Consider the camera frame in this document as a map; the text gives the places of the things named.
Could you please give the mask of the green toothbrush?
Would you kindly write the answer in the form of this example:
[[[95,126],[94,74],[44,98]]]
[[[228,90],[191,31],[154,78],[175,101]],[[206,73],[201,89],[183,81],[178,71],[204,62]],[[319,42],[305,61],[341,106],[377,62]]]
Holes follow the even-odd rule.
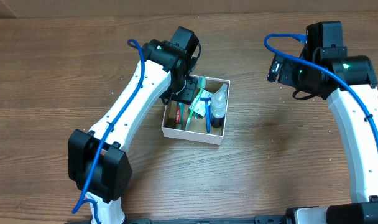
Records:
[[[205,77],[199,77],[198,78],[198,83],[197,83],[197,88],[199,89],[199,92],[198,94],[195,96],[195,99],[193,101],[193,103],[191,104],[191,107],[190,107],[190,114],[188,116],[188,119],[187,119],[187,122],[186,122],[186,125],[185,125],[185,130],[188,131],[189,127],[190,127],[190,122],[191,122],[191,119],[192,119],[192,116],[193,116],[193,113],[195,111],[195,108],[196,108],[196,104],[197,102],[199,101],[199,99],[201,98],[201,95],[202,95],[202,92],[204,91],[205,89],[205,86],[206,86],[206,78]]]

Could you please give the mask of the toothpaste tube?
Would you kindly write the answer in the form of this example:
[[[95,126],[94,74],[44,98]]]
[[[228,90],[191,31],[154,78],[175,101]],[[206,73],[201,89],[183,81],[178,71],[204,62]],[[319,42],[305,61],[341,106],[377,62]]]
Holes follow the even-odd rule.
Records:
[[[181,102],[177,102],[176,116],[175,116],[175,129],[182,128],[184,109],[185,109],[185,105]]]

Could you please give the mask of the blue disposable razor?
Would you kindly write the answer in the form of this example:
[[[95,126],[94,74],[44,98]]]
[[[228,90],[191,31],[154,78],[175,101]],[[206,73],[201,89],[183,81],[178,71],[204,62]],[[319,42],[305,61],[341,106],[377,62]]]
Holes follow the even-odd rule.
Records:
[[[210,118],[210,97],[201,97],[201,101],[205,102],[205,117],[206,117],[206,130],[207,133],[211,132],[211,118]]]

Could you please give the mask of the green soap packet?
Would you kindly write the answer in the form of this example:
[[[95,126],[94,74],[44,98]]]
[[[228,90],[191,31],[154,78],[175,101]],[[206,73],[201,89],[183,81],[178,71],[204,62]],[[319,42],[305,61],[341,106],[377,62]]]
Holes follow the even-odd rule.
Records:
[[[193,103],[190,105],[189,110],[191,111],[192,109],[194,109],[193,112],[197,114],[198,117],[203,118],[206,114],[205,102],[200,100],[200,98],[211,98],[212,95],[213,95],[212,93],[206,90],[203,90],[201,94],[197,94],[195,96],[195,99]]]

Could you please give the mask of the clear bottle dark liquid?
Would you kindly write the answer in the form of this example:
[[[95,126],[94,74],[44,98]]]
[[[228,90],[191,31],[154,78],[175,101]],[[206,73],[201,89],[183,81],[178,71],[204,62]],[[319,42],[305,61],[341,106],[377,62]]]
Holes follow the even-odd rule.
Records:
[[[228,100],[227,90],[228,85],[224,83],[211,97],[211,125],[214,128],[219,128],[224,123]]]

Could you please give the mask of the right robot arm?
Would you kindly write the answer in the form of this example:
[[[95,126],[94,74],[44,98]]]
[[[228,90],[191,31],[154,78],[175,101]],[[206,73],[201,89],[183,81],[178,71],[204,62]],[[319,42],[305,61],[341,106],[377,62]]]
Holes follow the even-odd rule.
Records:
[[[294,207],[257,223],[378,223],[378,89],[369,57],[350,56],[340,21],[310,24],[295,35],[298,57],[274,50],[267,80],[328,102],[339,128],[351,181],[351,201],[329,207]]]

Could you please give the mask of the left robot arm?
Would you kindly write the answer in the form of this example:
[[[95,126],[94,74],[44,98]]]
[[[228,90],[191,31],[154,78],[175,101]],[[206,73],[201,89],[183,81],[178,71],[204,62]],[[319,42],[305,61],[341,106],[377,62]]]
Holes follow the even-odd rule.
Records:
[[[90,223],[125,223],[121,197],[132,177],[127,153],[154,103],[189,105],[195,98],[198,81],[190,73],[201,45],[193,31],[180,26],[170,40],[127,44],[140,57],[131,80],[97,123],[68,139],[68,176],[81,192],[72,212],[88,203]]]

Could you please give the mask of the white cardboard box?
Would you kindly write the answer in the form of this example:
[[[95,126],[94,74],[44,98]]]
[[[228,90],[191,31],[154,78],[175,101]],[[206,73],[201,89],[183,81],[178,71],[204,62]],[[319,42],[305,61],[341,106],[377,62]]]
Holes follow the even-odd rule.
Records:
[[[225,134],[226,119],[228,118],[228,107],[226,107],[226,115],[223,121],[223,125],[219,128],[211,127],[211,131],[208,133],[206,130],[206,119],[192,117],[188,130],[185,130],[188,115],[188,105],[185,105],[183,110],[183,124],[181,129],[175,129],[175,117],[177,102],[171,101],[164,110],[164,116],[162,120],[162,132],[167,138],[184,139],[189,141],[203,142],[208,144],[220,145]]]

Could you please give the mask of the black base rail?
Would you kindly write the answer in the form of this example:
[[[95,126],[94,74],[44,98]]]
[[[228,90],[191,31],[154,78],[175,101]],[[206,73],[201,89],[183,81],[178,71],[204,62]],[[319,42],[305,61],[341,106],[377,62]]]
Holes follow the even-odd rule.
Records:
[[[151,220],[128,219],[126,224],[288,224],[285,215],[256,215],[250,218],[203,218],[203,219],[173,219],[173,220]]]

